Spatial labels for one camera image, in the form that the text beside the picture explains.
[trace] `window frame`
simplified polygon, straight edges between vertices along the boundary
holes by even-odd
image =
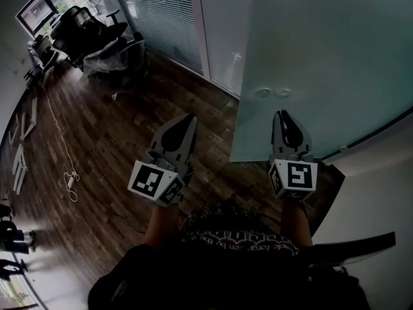
[[[58,14],[59,12],[57,11],[56,7],[53,5],[53,2],[51,0],[45,0],[46,4],[48,7],[51,9],[51,12],[36,26],[35,29],[32,30],[30,26],[27,24],[25,19],[22,17],[23,13],[26,12],[30,8],[30,5],[33,3],[35,0],[30,0],[17,14],[16,18],[17,20],[24,26],[24,28],[32,35],[35,36],[38,31],[40,31],[41,28],[55,15]]]

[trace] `forearm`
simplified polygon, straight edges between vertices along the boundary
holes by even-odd
[[[298,247],[311,246],[312,239],[307,217],[295,201],[284,201],[281,213],[281,235]]]
[[[178,205],[155,205],[143,243],[155,249],[174,242],[178,236]]]

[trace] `black and white square marker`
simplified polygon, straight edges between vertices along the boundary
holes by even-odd
[[[163,176],[163,171],[142,165],[137,173],[132,189],[154,197]]]
[[[277,195],[281,189],[283,189],[283,183],[279,177],[276,165],[274,164],[270,171],[271,184],[274,189],[274,194]]]
[[[299,187],[303,189],[312,188],[311,165],[289,162],[288,187]]]
[[[176,178],[168,187],[168,189],[159,198],[163,203],[168,205],[178,194],[178,192],[183,187],[183,183]]]
[[[293,190],[287,190],[284,192],[283,195],[281,195],[281,198],[283,200],[302,200],[304,199],[307,195],[309,195],[311,192],[308,191],[293,191]]]

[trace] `window blind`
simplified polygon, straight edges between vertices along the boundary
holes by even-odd
[[[202,74],[191,0],[124,0],[148,47]]]

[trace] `white marker cube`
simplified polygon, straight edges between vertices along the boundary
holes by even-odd
[[[178,173],[136,161],[128,190],[167,207],[176,202],[176,196],[183,185]]]
[[[276,198],[304,200],[316,190],[317,163],[274,160],[268,175]]]

